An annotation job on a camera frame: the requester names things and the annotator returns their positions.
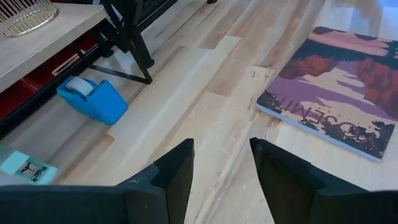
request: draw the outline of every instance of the book cover illustration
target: book cover illustration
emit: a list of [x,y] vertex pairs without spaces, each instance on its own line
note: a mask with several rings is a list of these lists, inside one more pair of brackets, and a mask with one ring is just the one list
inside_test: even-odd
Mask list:
[[381,161],[398,118],[398,42],[317,27],[257,107]]

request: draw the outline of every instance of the wooden desk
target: wooden desk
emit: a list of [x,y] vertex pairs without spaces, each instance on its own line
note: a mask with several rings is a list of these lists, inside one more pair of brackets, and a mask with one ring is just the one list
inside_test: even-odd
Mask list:
[[105,19],[103,6],[55,3],[59,15],[16,38],[0,37],[0,92]]

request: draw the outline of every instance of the tape roll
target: tape roll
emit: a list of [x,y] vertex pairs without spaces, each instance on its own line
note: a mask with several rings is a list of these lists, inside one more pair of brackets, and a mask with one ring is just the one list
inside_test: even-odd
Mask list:
[[94,87],[82,78],[73,77],[67,83],[67,89],[72,92],[79,93],[80,95],[86,97],[91,93],[91,91],[94,90]]

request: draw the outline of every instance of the wire basket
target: wire basket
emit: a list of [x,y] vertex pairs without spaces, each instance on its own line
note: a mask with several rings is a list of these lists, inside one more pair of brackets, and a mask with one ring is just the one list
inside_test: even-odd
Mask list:
[[0,0],[0,29],[17,37],[46,25],[58,14],[49,0]]

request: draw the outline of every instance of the wooden floor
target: wooden floor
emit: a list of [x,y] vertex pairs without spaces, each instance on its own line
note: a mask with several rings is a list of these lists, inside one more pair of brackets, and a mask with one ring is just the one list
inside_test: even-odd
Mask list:
[[[398,134],[376,164],[282,123],[257,97],[314,26],[398,40],[395,0],[180,0],[144,31],[156,61],[144,86],[109,79],[129,103],[112,127],[54,97],[2,140],[60,169],[57,183],[115,185],[185,138],[195,170],[185,223],[273,223],[248,139],[265,138],[369,190],[398,189]],[[104,65],[131,72],[129,55]]]

